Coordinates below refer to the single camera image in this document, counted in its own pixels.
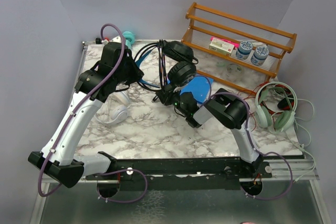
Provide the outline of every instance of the pink box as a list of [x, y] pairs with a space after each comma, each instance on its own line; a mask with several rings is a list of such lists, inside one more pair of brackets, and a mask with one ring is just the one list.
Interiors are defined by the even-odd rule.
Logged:
[[237, 43], [234, 43], [234, 42], [232, 42], [232, 41], [229, 41], [229, 40], [226, 40], [226, 39], [220, 39], [220, 38], [216, 38], [216, 39], [219, 39], [219, 40], [222, 40], [222, 41], [228, 42], [228, 43], [230, 43], [230, 44], [234, 45], [234, 46], [235, 46], [235, 48], [238, 48], [238, 47], [239, 47], [239, 44], [237, 44]]

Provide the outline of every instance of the headphone headband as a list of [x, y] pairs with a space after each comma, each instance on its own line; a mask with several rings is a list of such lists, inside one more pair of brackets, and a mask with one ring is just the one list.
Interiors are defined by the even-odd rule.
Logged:
[[257, 94], [256, 94], [256, 100], [255, 100], [255, 102], [256, 102], [256, 106], [259, 105], [259, 104], [258, 104], [258, 100], [259, 100], [259, 95], [260, 95], [261, 91], [262, 91], [266, 86], [273, 85], [273, 84], [275, 84], [275, 85], [279, 84], [279, 85], [285, 86], [286, 88], [289, 89], [289, 91], [292, 93], [292, 95], [293, 95], [293, 97], [294, 97], [293, 111], [295, 111], [296, 108], [297, 108], [297, 106], [298, 106], [298, 98], [297, 98], [297, 96], [296, 96], [294, 90], [293, 90], [289, 85], [287, 85], [287, 84], [285, 84], [285, 83], [283, 83], [283, 82], [279, 82], [279, 81], [272, 81], [272, 82], [269, 82], [269, 83], [263, 85], [263, 86], [258, 90], [258, 92], [257, 92]]

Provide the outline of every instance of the blue lid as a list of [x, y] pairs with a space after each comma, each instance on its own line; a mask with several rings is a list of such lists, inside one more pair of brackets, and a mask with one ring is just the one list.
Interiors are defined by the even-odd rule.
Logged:
[[253, 48], [253, 45], [248, 40], [243, 40], [239, 44], [239, 51], [242, 52], [242, 53], [249, 54], [251, 52], [252, 48]]
[[254, 55], [259, 59], [266, 59], [269, 54], [268, 48], [264, 46], [259, 46], [254, 51]]

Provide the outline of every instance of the teal object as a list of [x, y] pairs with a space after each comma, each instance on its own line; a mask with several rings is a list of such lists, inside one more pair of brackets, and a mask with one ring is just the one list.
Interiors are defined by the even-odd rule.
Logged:
[[[210, 83], [214, 82], [214, 79], [209, 78]], [[209, 82], [203, 76], [195, 76], [195, 78], [188, 83], [188, 85], [181, 90], [181, 94], [184, 92], [192, 92], [195, 100], [198, 103], [203, 103], [207, 99], [210, 86]]]
[[130, 42], [130, 45], [134, 44], [135, 42], [135, 34], [130, 32], [130, 31], [124, 31], [122, 33], [122, 36], [125, 37], [126, 41], [128, 40]]
[[132, 48], [132, 44], [131, 44], [128, 40], [125, 41], [125, 45], [126, 45], [129, 49]]

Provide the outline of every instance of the blue plastic object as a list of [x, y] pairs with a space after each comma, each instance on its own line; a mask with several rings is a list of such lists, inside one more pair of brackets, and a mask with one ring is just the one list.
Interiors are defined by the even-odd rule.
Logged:
[[[141, 59], [137, 60], [135, 62], [135, 64], [140, 68], [141, 63], [143, 62], [144, 59], [147, 58], [147, 56], [152, 52], [152, 50], [149, 50], [148, 52], [146, 52], [143, 57], [141, 57]], [[210, 83], [212, 84], [214, 82], [214, 79], [209, 78]], [[140, 80], [139, 82], [141, 83], [145, 83], [149, 86], [152, 87], [156, 87], [159, 88], [158, 86], [148, 83], [144, 80]], [[207, 94], [209, 93], [210, 90], [210, 86], [209, 86], [209, 82], [207, 81], [206, 78], [204, 78], [204, 76], [196, 76], [191, 82], [188, 83], [188, 85], [181, 90], [181, 93], [184, 92], [192, 92], [195, 100], [198, 103], [203, 103], [205, 101], [205, 99], [207, 98]]]
[[192, 92], [195, 100], [198, 103], [203, 103], [209, 93], [209, 82], [203, 76], [196, 76], [188, 85], [182, 89], [181, 94], [184, 92]]

